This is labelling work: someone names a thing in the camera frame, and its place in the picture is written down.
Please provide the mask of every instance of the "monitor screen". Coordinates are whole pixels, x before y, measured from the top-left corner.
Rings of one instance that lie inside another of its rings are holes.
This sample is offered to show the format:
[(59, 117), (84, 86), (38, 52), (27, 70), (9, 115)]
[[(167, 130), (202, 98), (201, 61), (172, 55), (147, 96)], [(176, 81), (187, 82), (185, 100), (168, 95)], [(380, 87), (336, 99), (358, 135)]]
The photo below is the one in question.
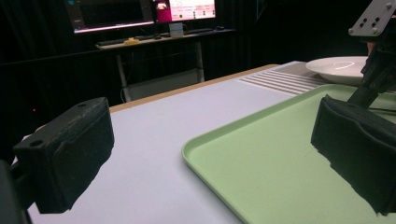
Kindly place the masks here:
[(74, 33), (153, 24), (151, 0), (64, 0)]
[(215, 0), (151, 0), (156, 22), (216, 18)]

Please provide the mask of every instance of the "desk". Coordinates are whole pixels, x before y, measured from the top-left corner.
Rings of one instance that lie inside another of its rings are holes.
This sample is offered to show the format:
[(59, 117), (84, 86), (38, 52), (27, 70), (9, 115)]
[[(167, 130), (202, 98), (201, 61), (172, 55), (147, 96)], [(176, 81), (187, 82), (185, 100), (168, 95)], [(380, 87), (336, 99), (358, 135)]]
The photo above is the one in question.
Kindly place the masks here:
[[(110, 159), (70, 211), (40, 215), (33, 205), (29, 209), (33, 222), (241, 223), (187, 166), (181, 149), (199, 134), (292, 97), (249, 85), (242, 78), (256, 72), (283, 75), (289, 68), (299, 75), (314, 75), (303, 67), (297, 62), (264, 66), (113, 106), (116, 142)], [(323, 223), (320, 217), (313, 219), (312, 223)]]
[[(201, 34), (194, 34), (194, 35), (184, 35), (182, 37), (179, 38), (171, 38), (171, 37), (163, 37), (161, 39), (149, 39), (149, 40), (141, 40), (139, 41), (139, 43), (135, 44), (135, 45), (125, 45), (123, 43), (121, 44), (115, 44), (115, 45), (108, 45), (108, 46), (96, 46), (99, 49), (119, 49), (119, 48), (125, 48), (128, 47), (130, 48), (131, 51), (134, 50), (134, 47), (146, 47), (146, 48), (152, 48), (153, 46), (158, 45), (158, 43), (178, 43), (179, 41), (184, 41), (185, 39), (193, 39), (193, 38), (197, 38), (200, 36), (213, 36), (216, 37), (216, 35), (220, 35), (220, 34), (227, 34), (227, 33), (232, 33), (234, 32), (234, 30), (222, 30), (222, 31), (212, 31), (212, 32), (206, 32), (206, 33), (201, 33)], [(172, 79), (170, 79), (170, 82), (175, 82), (175, 81), (179, 81), (180, 84), (169, 84), (168, 86), (171, 86), (170, 88), (165, 87), (166, 90), (169, 89), (176, 89), (176, 88), (180, 88), (180, 87), (184, 87), (184, 86), (188, 86), (191, 84), (195, 84), (197, 82), (204, 82), (205, 81), (205, 74), (204, 74), (204, 64), (203, 64), (203, 58), (202, 58), (202, 50), (201, 50), (201, 41), (199, 39), (197, 39), (196, 41), (193, 42), (194, 44), (194, 50), (195, 50), (195, 59), (196, 59), (196, 68), (195, 68), (195, 74), (196, 74), (196, 78), (182, 78), (182, 76), (186, 76), (186, 73), (181, 73), (178, 76), (173, 76)], [(130, 102), (133, 100), (133, 96), (130, 93), (129, 87), (128, 87), (128, 83), (125, 77), (125, 72), (123, 69), (123, 62), (122, 62), (122, 58), (121, 55), (118, 54), (117, 55), (117, 66), (119, 69), (119, 73), (120, 73), (120, 81), (121, 81), (121, 85), (122, 85), (122, 91), (123, 91), (123, 95), (125, 98), (126, 102)]]

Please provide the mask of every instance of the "yellow object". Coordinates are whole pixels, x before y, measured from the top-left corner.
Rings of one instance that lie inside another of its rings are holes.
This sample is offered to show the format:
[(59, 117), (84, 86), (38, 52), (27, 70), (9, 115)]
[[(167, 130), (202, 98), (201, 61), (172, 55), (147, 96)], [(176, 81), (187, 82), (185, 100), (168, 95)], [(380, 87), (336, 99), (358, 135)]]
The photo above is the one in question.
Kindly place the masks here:
[(124, 41), (125, 45), (134, 45), (134, 44), (138, 44), (139, 40), (138, 39), (133, 39), (133, 38), (129, 38), (127, 40)]

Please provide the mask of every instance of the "white ribbed panel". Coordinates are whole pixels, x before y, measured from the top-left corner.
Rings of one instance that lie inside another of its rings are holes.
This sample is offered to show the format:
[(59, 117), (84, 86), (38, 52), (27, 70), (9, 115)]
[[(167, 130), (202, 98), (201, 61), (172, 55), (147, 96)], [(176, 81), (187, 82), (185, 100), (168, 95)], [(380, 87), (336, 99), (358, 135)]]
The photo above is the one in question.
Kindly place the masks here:
[(259, 88), (280, 91), (288, 95), (298, 95), (314, 88), (330, 83), (315, 77), (302, 77), (277, 71), (262, 71), (237, 79), (239, 82)]

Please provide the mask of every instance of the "green tray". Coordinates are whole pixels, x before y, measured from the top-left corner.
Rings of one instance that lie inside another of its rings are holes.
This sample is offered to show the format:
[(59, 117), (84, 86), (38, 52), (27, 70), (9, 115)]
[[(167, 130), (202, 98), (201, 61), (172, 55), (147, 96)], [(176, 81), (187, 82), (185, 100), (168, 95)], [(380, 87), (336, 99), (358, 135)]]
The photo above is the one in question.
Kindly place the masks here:
[[(320, 99), (345, 101), (354, 90), (321, 86), (197, 136), (183, 147), (184, 160), (245, 223), (396, 223), (396, 214), (377, 215), (310, 144)], [(396, 95), (373, 106), (396, 109)]]

